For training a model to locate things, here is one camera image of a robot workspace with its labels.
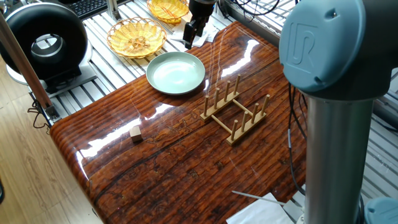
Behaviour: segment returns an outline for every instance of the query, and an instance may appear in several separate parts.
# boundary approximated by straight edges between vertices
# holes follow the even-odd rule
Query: woven bamboo basket
[[[134,17],[112,26],[108,32],[107,43],[119,55],[144,58],[160,50],[166,39],[166,31],[158,22]]]
[[[179,24],[189,12],[185,0],[148,0],[147,7],[156,18],[169,24]]]

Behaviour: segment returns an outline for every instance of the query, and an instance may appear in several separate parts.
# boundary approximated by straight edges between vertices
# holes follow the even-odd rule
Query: white cable
[[[278,201],[274,201],[274,200],[269,200],[269,199],[266,199],[266,198],[262,198],[262,197],[258,197],[258,196],[255,196],[255,195],[242,193],[242,192],[237,192],[237,191],[234,191],[234,190],[232,191],[232,193],[239,194],[239,195],[243,195],[243,196],[246,196],[246,197],[255,198],[255,199],[265,200],[265,201],[267,201],[267,202],[277,203],[278,205],[281,205],[281,206],[285,206],[285,205],[286,205],[286,203],[283,203],[283,202],[278,202]]]
[[[290,128],[287,130],[287,140],[289,141],[289,149],[292,148],[292,141],[290,140]]]

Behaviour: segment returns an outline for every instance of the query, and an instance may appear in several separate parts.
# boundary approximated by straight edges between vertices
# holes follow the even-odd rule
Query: ceramic plate
[[[205,79],[205,66],[185,52],[169,52],[153,59],[147,68],[150,85],[162,93],[181,95],[198,87]]]

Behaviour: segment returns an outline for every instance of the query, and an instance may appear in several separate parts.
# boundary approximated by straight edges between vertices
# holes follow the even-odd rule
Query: small wooden block
[[[228,144],[230,146],[232,146],[233,144],[235,144],[239,139],[241,139],[241,137],[243,137],[246,133],[248,133],[253,127],[255,127],[256,124],[260,123],[264,118],[266,118],[267,114],[264,113],[263,116],[261,116],[260,113],[258,113],[256,115],[256,118],[254,119],[254,123],[251,123],[251,120],[249,120],[248,122],[246,122],[245,126],[244,126],[244,131],[242,132],[242,130],[239,128],[238,130],[236,130],[235,132],[235,136],[234,136],[234,140],[231,140],[231,136],[228,137],[226,139],[226,142],[228,142]]]
[[[236,92],[236,95],[234,95],[234,93],[230,93],[227,98],[226,98],[226,102],[224,102],[224,99],[221,99],[218,104],[217,104],[217,109],[214,109],[213,106],[211,106],[210,108],[207,109],[207,114],[206,116],[202,113],[200,115],[200,118],[204,121],[207,121],[211,118],[211,116],[217,112],[219,112],[220,110],[222,110],[226,105],[232,103],[232,100],[237,98],[239,96],[239,93]]]
[[[138,126],[134,126],[130,129],[130,137],[133,142],[142,140],[141,131]]]

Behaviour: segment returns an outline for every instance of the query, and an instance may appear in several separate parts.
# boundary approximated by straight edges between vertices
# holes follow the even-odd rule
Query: glossy wood grain tabletop
[[[277,48],[234,22],[214,43],[188,52],[206,68],[205,81],[193,93],[168,96],[140,77],[51,128],[106,223],[225,223],[254,201],[232,190],[272,192],[281,201],[295,192],[287,147],[288,83]],[[234,83],[239,73],[238,102],[253,110],[267,94],[271,99],[266,120],[231,147],[225,141],[229,133],[200,114],[204,96],[216,88],[223,96],[227,81]],[[231,129],[243,111],[232,104],[216,116]],[[140,127],[143,141],[131,141],[133,126]],[[298,131],[292,140],[302,184],[305,141]]]

